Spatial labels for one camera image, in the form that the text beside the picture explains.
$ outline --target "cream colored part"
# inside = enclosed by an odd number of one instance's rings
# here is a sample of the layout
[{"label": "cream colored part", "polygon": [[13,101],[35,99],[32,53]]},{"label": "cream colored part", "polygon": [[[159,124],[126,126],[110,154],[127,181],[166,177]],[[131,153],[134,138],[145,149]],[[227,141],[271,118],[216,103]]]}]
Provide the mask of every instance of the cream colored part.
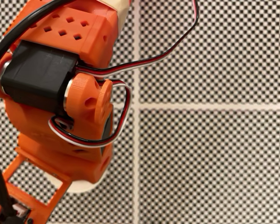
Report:
[{"label": "cream colored part", "polygon": [[[87,192],[90,190],[95,189],[103,180],[104,178],[107,176],[108,170],[106,170],[102,177],[99,179],[99,181],[97,183],[90,183],[88,181],[74,181],[70,187],[68,188],[67,192],[68,193],[72,193],[72,194],[77,194],[77,193],[83,193],[83,192]],[[62,184],[62,182],[60,180],[58,180],[57,178],[51,176],[48,173],[44,173],[44,176],[56,187],[59,188]]]},{"label": "cream colored part", "polygon": [[129,0],[97,0],[117,11],[118,16],[118,35],[126,22],[126,16],[129,12],[130,1]]}]

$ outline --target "white grid line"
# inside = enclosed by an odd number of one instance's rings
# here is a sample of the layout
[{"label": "white grid line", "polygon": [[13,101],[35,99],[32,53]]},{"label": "white grid line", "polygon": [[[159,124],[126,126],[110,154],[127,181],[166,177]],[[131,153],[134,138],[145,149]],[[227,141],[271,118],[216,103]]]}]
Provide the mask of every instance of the white grid line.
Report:
[{"label": "white grid line", "polygon": [[[139,71],[135,71],[135,75],[139,76]],[[134,98],[139,99],[138,86],[135,86]],[[113,103],[115,109],[123,109],[124,103]],[[4,103],[0,102],[0,108],[4,107]],[[135,110],[156,109],[156,110],[280,110],[280,104],[141,104],[132,105]]]},{"label": "white grid line", "polygon": [[[140,0],[135,0],[134,4],[134,60],[140,59]],[[139,222],[139,97],[140,97],[140,70],[134,71],[134,223]]]}]

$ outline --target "black and white checkered surface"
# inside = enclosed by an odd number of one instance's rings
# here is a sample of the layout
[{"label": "black and white checkered surface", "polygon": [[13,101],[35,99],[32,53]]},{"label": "black and white checkered surface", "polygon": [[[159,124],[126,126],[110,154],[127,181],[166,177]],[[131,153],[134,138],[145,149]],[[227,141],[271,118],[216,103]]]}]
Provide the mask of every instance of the black and white checkered surface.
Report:
[{"label": "black and white checkered surface", "polygon": [[[24,1],[3,2],[0,37]],[[111,65],[172,46],[193,21],[190,2],[134,0]],[[135,91],[108,174],[65,194],[50,223],[280,224],[280,0],[199,3],[198,26],[172,56],[113,77]],[[121,107],[123,89],[113,101]],[[2,168],[16,139],[0,101]],[[21,169],[11,181],[46,202],[43,173]]]}]

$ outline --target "metal screw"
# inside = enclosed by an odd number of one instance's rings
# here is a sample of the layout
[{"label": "metal screw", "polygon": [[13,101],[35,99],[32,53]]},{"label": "metal screw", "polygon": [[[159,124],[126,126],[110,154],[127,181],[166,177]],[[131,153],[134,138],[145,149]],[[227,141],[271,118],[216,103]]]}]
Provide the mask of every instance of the metal screw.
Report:
[{"label": "metal screw", "polygon": [[29,218],[29,219],[27,220],[27,224],[33,224],[33,219],[32,219],[32,218]]}]

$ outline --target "black servo motor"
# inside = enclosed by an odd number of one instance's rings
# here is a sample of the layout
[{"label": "black servo motor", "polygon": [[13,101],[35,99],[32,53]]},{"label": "black servo motor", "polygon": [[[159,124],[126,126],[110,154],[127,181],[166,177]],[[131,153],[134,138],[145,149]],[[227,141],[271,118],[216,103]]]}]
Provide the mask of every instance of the black servo motor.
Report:
[{"label": "black servo motor", "polygon": [[21,41],[1,77],[2,88],[17,103],[65,116],[64,94],[78,60],[77,54]]}]

